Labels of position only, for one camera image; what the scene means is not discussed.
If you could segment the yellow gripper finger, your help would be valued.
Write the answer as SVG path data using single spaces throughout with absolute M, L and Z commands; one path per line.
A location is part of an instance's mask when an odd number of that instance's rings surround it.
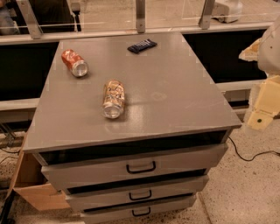
M 241 51 L 239 54 L 239 59 L 246 61 L 258 61 L 259 45 L 260 39 L 257 39 L 249 47 Z
M 280 113 L 280 76 L 269 77 L 260 85 L 247 125 L 253 130 L 265 130 Z

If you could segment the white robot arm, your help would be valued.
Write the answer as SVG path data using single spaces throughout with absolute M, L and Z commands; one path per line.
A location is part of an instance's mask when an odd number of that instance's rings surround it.
M 280 113 L 280 17 L 239 54 L 241 60 L 256 61 L 258 68 L 267 74 L 260 84 L 247 125 L 253 130 L 265 130 Z

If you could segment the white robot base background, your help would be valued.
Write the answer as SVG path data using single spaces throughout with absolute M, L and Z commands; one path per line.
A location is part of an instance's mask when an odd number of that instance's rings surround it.
M 242 8 L 240 0 L 215 0 L 212 18 L 221 23 L 233 23 L 240 18 Z

